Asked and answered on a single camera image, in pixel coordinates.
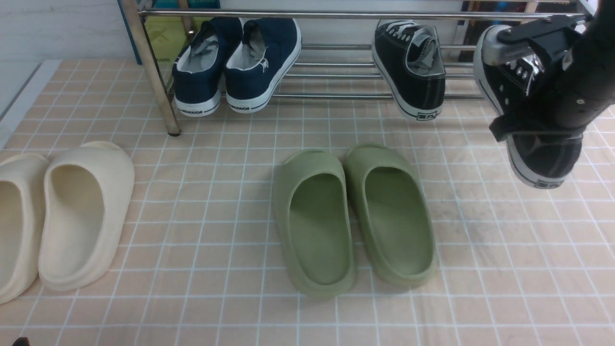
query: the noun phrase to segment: cream slide sandal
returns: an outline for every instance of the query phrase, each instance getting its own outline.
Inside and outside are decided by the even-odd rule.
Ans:
[[[0,304],[19,296],[38,275],[48,165],[39,154],[0,163]]]
[[[117,251],[135,168],[120,147],[90,142],[60,155],[44,181],[39,274],[48,288],[76,289],[104,274]]]

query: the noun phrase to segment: slide sandal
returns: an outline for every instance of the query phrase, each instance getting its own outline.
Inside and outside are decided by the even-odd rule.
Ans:
[[[357,268],[339,160],[320,150],[293,155],[274,177],[274,211],[297,289],[320,298],[350,290]]]
[[[0,163],[0,304],[19,296],[38,275],[48,165],[39,154]]]
[[[135,168],[120,147],[90,142],[60,155],[45,174],[39,274],[56,291],[101,277],[117,251]]]
[[[395,150],[360,144],[344,171],[375,273],[399,286],[425,283],[435,270],[434,232],[410,164]]]

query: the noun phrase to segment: white wall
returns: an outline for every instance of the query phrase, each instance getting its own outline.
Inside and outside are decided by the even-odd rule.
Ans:
[[[117,0],[1,1],[0,60],[132,56]],[[458,11],[461,0],[221,0],[228,9]],[[368,43],[373,20],[300,20],[304,43]],[[438,21],[443,43],[454,21]]]

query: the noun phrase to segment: shoe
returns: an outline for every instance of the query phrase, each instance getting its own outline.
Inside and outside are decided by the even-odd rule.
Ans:
[[[301,31],[296,20],[246,22],[242,43],[224,67],[226,101],[231,108],[238,113],[263,109],[300,52]]]
[[[442,112],[446,71],[434,26],[381,20],[371,54],[404,114],[423,121]]]
[[[412,168],[395,150],[363,143],[344,159],[348,199],[374,272],[388,283],[424,284],[434,274],[434,231]]]
[[[489,27],[478,40],[474,52],[474,78],[483,96],[498,116],[510,113],[537,85],[544,68],[533,54],[491,66],[497,35],[507,25]],[[581,154],[583,136],[555,139],[553,136],[511,135],[506,139],[510,165],[515,175],[526,185],[551,189],[559,187],[572,171]]]
[[[46,216],[38,258],[46,287],[80,288],[109,269],[134,184],[130,158],[113,143],[86,143],[52,162],[44,178]]]
[[[19,296],[38,275],[48,165],[32,153],[0,163],[0,304]]]
[[[288,277],[307,296],[345,293],[357,278],[346,180],[337,157],[304,150],[281,165],[273,194]]]
[[[175,104],[185,116],[197,118],[218,109],[224,63],[241,42],[242,30],[239,18],[203,22],[192,43],[175,59]]]

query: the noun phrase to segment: chrome rack bar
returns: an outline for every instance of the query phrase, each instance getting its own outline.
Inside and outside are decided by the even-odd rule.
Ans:
[[[373,62],[355,62],[355,63],[296,62],[293,66],[294,67],[319,67],[319,68],[376,68]],[[474,66],[474,64],[471,62],[445,62],[444,66],[445,67],[472,67]]]
[[[371,50],[371,44],[304,44],[302,49],[311,50]],[[440,49],[448,50],[475,50],[473,45],[442,44]]]
[[[141,16],[161,17],[204,16],[245,18],[308,18],[308,19],[455,19],[455,20],[527,20],[549,18],[552,15],[577,15],[558,13],[516,12],[333,12],[333,11],[262,11],[216,9],[145,9]]]
[[[290,100],[347,100],[347,101],[390,101],[393,99],[391,94],[312,94],[312,93],[280,93],[273,94],[275,99],[290,99]],[[449,101],[468,101],[468,100],[484,100],[480,94],[445,94],[445,100]]]
[[[368,74],[303,74],[303,73],[288,73],[284,78],[300,78],[300,79],[381,79],[379,73]],[[467,73],[447,73],[447,79],[473,79],[471,74]]]

